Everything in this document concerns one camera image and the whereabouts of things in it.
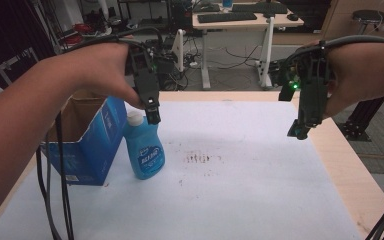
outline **white bottle cap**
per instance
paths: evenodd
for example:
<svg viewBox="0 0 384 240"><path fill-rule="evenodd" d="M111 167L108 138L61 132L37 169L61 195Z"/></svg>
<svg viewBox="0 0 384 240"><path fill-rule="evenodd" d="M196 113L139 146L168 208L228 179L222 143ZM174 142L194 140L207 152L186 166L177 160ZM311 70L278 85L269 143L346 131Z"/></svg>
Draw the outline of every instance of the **white bottle cap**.
<svg viewBox="0 0 384 240"><path fill-rule="evenodd" d="M129 111L127 113L127 122L129 122L130 126L139 126L143 123L143 116L139 111Z"/></svg>

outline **carpet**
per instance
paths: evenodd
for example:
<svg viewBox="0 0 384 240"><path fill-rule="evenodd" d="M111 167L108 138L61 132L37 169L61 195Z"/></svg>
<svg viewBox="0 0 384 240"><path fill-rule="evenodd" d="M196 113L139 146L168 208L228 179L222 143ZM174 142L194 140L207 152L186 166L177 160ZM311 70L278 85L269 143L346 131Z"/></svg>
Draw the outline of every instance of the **carpet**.
<svg viewBox="0 0 384 240"><path fill-rule="evenodd" d="M335 123L344 123L351 111L333 117ZM366 129L371 141L348 141L370 173L384 174L384 115L377 112Z"/></svg>

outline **black keyboard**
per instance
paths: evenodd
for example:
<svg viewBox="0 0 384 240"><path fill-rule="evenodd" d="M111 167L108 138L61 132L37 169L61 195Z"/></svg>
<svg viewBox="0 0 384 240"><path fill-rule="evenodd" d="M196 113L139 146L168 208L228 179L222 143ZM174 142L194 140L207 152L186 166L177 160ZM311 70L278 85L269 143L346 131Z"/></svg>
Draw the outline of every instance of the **black keyboard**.
<svg viewBox="0 0 384 240"><path fill-rule="evenodd" d="M255 4L233 4L232 12L287 14L288 8L281 3L259 2Z"/></svg>
<svg viewBox="0 0 384 240"><path fill-rule="evenodd" d="M257 17L252 12L230 12L198 15L198 22L200 23L246 21L255 19L257 19Z"/></svg>

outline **open box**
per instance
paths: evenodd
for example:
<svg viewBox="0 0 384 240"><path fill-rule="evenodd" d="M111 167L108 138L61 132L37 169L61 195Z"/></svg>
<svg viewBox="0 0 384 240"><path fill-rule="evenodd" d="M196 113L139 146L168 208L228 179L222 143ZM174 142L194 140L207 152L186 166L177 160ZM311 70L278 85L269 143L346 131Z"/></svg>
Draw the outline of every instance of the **open box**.
<svg viewBox="0 0 384 240"><path fill-rule="evenodd" d="M65 176L68 184L103 185L120 145L126 122L124 101L89 92L75 93L61 115ZM48 132L49 159L61 174L55 125ZM46 155L46 143L41 144Z"/></svg>

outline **cardboard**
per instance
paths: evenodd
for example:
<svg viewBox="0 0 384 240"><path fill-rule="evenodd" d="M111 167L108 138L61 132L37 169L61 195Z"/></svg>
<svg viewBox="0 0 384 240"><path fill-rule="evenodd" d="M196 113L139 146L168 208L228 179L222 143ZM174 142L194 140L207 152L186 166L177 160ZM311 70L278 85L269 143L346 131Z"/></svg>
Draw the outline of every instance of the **cardboard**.
<svg viewBox="0 0 384 240"><path fill-rule="evenodd" d="M65 175L68 184L103 185L122 139L124 101L89 92L74 94L62 111ZM55 125L49 130L49 159L61 174ZM46 143L41 144L46 154Z"/></svg>

